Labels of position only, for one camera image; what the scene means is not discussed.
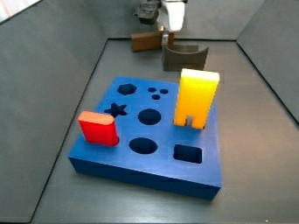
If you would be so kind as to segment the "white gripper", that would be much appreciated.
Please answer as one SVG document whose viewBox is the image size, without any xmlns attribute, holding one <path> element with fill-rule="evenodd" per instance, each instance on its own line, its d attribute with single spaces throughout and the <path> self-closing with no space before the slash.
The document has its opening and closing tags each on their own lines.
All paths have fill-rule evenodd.
<svg viewBox="0 0 299 224">
<path fill-rule="evenodd" d="M 169 32 L 177 32 L 182 28 L 184 20 L 184 1 L 182 0 L 161 0 L 161 8 L 158 9 L 157 24 Z M 168 31 L 161 34 L 161 46 L 168 45 Z"/>
</svg>

